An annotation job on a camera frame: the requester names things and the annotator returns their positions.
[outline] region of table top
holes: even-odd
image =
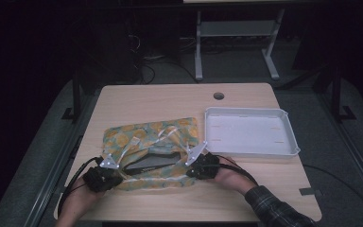
[[[214,93],[222,93],[224,98],[216,100]],[[272,88],[265,83],[106,86],[96,103],[66,184],[84,162],[102,153],[103,132],[107,128],[192,116],[198,120],[199,140],[202,141],[204,112],[208,107],[279,108],[279,105]],[[299,191],[310,187],[299,156],[282,162],[258,158],[235,160],[280,200],[314,220],[321,218],[314,195],[302,196]],[[111,190],[82,219],[258,220],[240,194],[205,181],[181,188]]]

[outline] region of hand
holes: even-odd
[[[73,192],[67,197],[61,208],[61,214],[56,223],[57,227],[73,226],[105,192],[94,192],[85,184],[82,177],[73,184]]]
[[[228,157],[229,160],[231,160],[231,162],[229,162],[228,160],[219,157],[219,162],[221,164],[225,164],[225,165],[230,165],[230,166],[237,166],[237,164],[235,163],[235,161]],[[220,168],[218,173],[215,176],[215,182],[220,183],[221,185],[238,191],[240,194],[242,194],[243,196],[246,194],[246,192],[248,192],[250,189],[254,188],[255,186],[257,186],[255,183],[253,183],[252,181],[250,181],[247,177],[234,172],[233,170],[227,169],[227,168]]]

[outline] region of white tray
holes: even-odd
[[[280,109],[208,108],[205,140],[208,151],[236,157],[291,158],[300,152]]]

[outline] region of plaid sleeve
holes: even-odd
[[[316,226],[314,220],[298,213],[293,207],[277,199],[264,186],[257,186],[248,191],[245,199],[267,227]]]

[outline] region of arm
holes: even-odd
[[[61,209],[61,214],[58,217],[56,227],[74,226],[76,222],[102,198],[105,192],[93,192],[85,185],[82,178],[78,178],[72,187],[74,190],[67,197]]]
[[[235,163],[223,158],[219,161],[221,164],[235,166]],[[314,220],[298,213],[287,203],[279,201],[264,186],[257,186],[248,178],[232,170],[220,168],[215,181],[243,195],[258,218],[268,227],[316,226]]]

